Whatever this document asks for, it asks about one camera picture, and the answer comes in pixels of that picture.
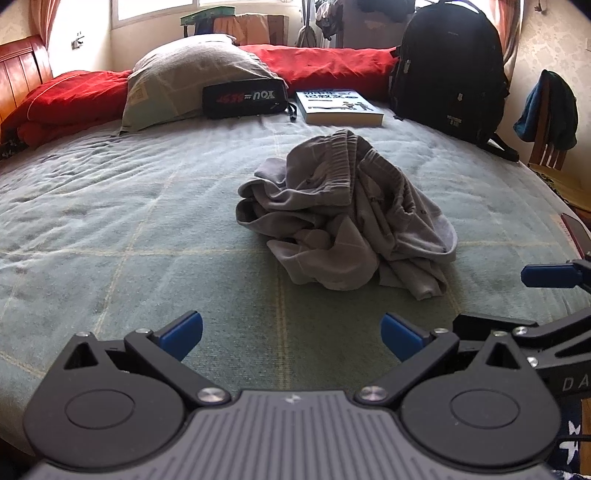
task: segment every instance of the wooden headboard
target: wooden headboard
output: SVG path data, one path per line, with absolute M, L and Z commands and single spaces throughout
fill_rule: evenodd
M 53 74 L 38 35 L 0 45 L 0 122 Z

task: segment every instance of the red object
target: red object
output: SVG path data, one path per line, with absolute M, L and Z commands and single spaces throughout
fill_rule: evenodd
M 123 117 L 125 72 L 64 73 L 32 90 L 2 122 L 4 142 L 18 138 L 36 148 L 56 138 Z
M 390 51 L 366 48 L 298 48 L 244 45 L 296 90 L 351 89 L 368 100 L 388 100 L 388 76 L 398 59 Z

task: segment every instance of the backpack strap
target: backpack strap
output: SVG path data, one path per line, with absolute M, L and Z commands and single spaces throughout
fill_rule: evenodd
M 297 107 L 293 103 L 287 102 L 287 112 L 290 114 L 290 120 L 295 122 L 297 117 Z
M 501 137 L 499 137 L 499 135 L 496 132 L 491 135 L 491 140 L 497 145 L 499 145 L 500 148 L 491 145 L 489 142 L 483 145 L 479 145 L 480 148 L 486 150 L 489 153 L 492 153 L 493 155 L 496 155 L 497 157 L 504 158 L 505 160 L 513 162 L 519 161 L 519 152 L 514 148 L 511 148 L 505 142 L 503 142 Z

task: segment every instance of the gray clothing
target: gray clothing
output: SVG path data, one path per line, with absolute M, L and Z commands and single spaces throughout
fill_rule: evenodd
M 365 139 L 349 130 L 314 137 L 287 160 L 269 158 L 238 189 L 236 219 L 267 242 L 296 284 L 353 290 L 380 284 L 417 299 L 442 295 L 440 264 L 457 235 L 441 210 Z

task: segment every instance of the gray pillowcase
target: gray pillowcase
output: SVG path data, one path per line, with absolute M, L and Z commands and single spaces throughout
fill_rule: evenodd
M 192 40 L 200 36 L 227 37 L 230 43 Z M 232 45 L 232 37 L 196 37 L 156 48 L 136 64 L 128 79 L 121 131 L 200 115 L 203 88 L 208 85 L 279 78 L 256 55 Z

